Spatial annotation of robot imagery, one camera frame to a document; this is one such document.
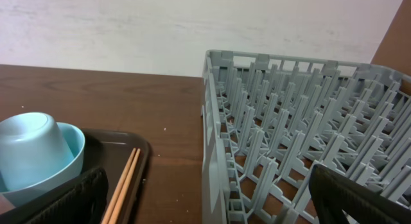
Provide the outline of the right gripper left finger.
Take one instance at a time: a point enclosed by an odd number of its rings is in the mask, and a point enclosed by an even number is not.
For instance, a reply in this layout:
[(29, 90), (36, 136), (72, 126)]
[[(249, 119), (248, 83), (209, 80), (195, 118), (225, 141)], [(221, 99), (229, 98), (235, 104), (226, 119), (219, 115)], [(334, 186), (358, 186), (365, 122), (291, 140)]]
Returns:
[(40, 197), (1, 215), (1, 224), (100, 223), (109, 182), (102, 167), (92, 168)]

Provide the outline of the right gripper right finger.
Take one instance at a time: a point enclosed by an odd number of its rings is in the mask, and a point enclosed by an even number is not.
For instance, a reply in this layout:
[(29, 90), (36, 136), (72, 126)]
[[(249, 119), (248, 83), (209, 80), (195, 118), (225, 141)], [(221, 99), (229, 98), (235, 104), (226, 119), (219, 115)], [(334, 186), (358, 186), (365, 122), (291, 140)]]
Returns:
[(309, 179), (311, 200), (319, 223), (348, 224), (346, 215), (358, 223), (410, 223), (410, 210), (316, 164)]

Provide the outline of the light blue bowl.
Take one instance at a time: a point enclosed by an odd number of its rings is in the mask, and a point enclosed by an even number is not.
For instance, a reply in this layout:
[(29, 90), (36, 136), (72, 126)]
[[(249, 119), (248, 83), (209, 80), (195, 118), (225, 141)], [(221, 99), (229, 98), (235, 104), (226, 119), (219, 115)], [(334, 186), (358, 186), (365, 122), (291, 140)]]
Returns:
[(65, 182), (77, 177), (83, 169), (83, 158), (85, 149), (85, 136), (83, 132), (68, 123), (57, 123), (64, 139), (66, 140), (71, 153), (74, 156), (64, 169), (53, 176), (23, 189), (9, 191), (1, 178), (1, 196), (6, 198), (14, 207), (19, 207), (28, 203), (43, 194), (53, 190)]

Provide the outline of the light blue cup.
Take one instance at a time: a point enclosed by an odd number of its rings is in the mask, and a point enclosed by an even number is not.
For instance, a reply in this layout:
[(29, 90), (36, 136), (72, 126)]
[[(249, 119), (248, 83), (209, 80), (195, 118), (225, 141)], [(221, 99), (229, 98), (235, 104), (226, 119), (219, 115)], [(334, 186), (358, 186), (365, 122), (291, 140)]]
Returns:
[(28, 112), (1, 121), (1, 176), (8, 190), (41, 182), (73, 159), (68, 143), (50, 115)]

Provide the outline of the white pink cup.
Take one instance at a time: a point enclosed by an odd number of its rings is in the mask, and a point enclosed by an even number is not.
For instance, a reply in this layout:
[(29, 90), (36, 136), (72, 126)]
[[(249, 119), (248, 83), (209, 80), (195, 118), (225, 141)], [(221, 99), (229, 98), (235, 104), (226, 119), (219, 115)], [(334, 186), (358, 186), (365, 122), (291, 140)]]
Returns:
[(15, 206), (2, 194), (0, 195), (0, 214), (13, 210)]

